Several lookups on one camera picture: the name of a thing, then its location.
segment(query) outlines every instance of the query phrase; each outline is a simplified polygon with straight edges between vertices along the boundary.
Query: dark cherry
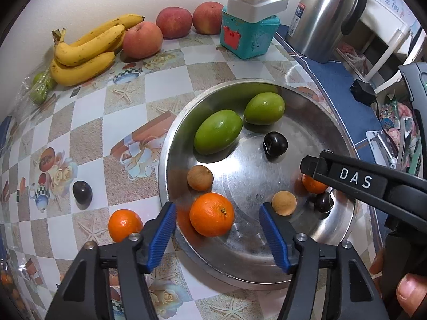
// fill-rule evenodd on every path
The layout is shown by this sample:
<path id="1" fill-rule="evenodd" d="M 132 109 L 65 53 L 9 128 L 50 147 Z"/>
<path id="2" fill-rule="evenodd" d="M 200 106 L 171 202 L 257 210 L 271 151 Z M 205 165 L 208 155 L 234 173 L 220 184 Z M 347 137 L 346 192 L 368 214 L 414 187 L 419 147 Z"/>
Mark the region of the dark cherry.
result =
<path id="1" fill-rule="evenodd" d="M 80 209 L 86 209 L 89 207 L 92 201 L 92 188 L 87 182 L 78 180 L 73 185 L 73 195 L 76 202 L 80 204 Z"/>
<path id="2" fill-rule="evenodd" d="M 270 157 L 279 157 L 288 149 L 288 141 L 279 132 L 269 132 L 264 137 L 264 150 Z"/>
<path id="3" fill-rule="evenodd" d="M 329 192 L 318 194 L 314 199 L 314 209 L 321 213 L 329 213 L 334 206 L 334 200 Z"/>

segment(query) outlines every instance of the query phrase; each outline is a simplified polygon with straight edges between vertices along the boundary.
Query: human hand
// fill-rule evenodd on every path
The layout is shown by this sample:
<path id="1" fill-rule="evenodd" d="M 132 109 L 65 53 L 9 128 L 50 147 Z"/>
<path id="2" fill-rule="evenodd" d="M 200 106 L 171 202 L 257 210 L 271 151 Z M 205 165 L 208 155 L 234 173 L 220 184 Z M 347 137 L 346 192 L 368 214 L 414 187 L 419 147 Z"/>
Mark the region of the human hand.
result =
<path id="1" fill-rule="evenodd" d="M 381 249 L 372 263 L 369 272 L 373 275 L 380 273 L 383 270 L 384 266 L 384 248 Z M 374 279 L 374 284 L 379 294 L 381 295 L 381 290 L 379 289 L 380 277 Z M 402 309 L 411 317 L 417 308 L 420 306 L 424 297 L 427 295 L 427 277 L 422 277 L 420 275 L 415 275 L 408 273 L 405 275 L 402 280 L 399 282 L 399 285 L 396 289 L 396 297 Z"/>

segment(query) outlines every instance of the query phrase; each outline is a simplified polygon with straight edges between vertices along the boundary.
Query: blue gripper pad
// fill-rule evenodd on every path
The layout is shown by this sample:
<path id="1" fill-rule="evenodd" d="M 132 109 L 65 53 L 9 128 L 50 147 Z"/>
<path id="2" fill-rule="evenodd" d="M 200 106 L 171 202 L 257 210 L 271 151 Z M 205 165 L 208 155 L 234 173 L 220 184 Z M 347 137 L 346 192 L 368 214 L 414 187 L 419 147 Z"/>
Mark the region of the blue gripper pad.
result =
<path id="1" fill-rule="evenodd" d="M 149 246 L 147 249 L 148 259 L 145 265 L 149 273 L 151 273 L 152 270 L 160 264 L 160 261 L 164 254 L 164 250 L 166 249 L 166 245 L 175 230 L 176 206 L 174 203 L 170 203 L 169 207 L 167 208 L 167 205 L 169 203 L 170 202 L 168 202 L 163 207 L 156 219 L 150 220 L 153 222 L 153 224 L 157 226 L 157 230 L 152 236 L 152 239 L 149 242 Z M 146 226 L 144 228 L 150 225 L 150 221 L 146 223 Z"/>
<path id="2" fill-rule="evenodd" d="M 267 238 L 268 246 L 273 254 L 274 262 L 285 273 L 288 273 L 291 268 L 291 263 L 288 258 L 287 244 L 283 240 L 271 215 L 268 213 L 265 204 L 260 207 L 260 224 Z"/>

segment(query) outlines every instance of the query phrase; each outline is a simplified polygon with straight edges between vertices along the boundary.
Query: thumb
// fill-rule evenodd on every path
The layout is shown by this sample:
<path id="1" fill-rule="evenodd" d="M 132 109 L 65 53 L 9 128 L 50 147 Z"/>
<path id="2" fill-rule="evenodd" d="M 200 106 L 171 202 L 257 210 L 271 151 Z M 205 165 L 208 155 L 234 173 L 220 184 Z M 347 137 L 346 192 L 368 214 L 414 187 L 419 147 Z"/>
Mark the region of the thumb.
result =
<path id="1" fill-rule="evenodd" d="M 396 289 L 402 309 L 411 317 L 427 295 L 427 278 L 408 273 Z"/>

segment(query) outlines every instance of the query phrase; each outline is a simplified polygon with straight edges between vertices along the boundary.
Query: apple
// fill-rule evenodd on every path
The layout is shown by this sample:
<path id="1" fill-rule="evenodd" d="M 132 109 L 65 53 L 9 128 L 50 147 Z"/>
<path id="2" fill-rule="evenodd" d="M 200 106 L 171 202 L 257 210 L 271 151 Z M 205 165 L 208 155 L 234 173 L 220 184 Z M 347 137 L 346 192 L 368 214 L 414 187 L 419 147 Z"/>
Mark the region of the apple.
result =
<path id="1" fill-rule="evenodd" d="M 157 53 L 162 42 L 163 35 L 157 25 L 140 22 L 126 32 L 122 47 L 127 56 L 143 59 Z"/>
<path id="2" fill-rule="evenodd" d="M 160 11 L 156 25 L 163 38 L 180 38 L 187 36 L 193 24 L 189 10 L 180 7 L 167 7 Z"/>
<path id="3" fill-rule="evenodd" d="M 222 19 L 223 5 L 218 2 L 203 2 L 193 13 L 194 28 L 203 35 L 218 35 Z"/>

